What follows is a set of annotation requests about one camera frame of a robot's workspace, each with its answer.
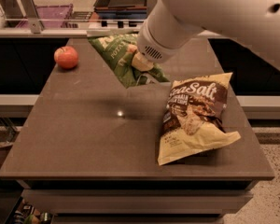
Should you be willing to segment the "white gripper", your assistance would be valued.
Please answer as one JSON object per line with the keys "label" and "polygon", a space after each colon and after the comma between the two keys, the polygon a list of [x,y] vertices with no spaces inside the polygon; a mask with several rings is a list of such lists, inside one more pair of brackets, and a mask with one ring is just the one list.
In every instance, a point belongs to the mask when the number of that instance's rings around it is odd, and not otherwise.
{"label": "white gripper", "polygon": [[147,19],[144,21],[137,37],[137,46],[129,44],[128,53],[135,53],[132,67],[141,71],[149,71],[153,63],[164,63],[201,33],[201,27],[183,24],[158,0]]}

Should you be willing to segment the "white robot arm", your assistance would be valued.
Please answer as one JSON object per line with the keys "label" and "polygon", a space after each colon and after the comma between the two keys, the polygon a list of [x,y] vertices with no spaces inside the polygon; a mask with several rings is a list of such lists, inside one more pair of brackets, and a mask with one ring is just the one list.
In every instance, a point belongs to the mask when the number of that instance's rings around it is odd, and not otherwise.
{"label": "white robot arm", "polygon": [[203,31],[227,37],[280,71],[280,0],[158,0],[137,47],[163,63]]}

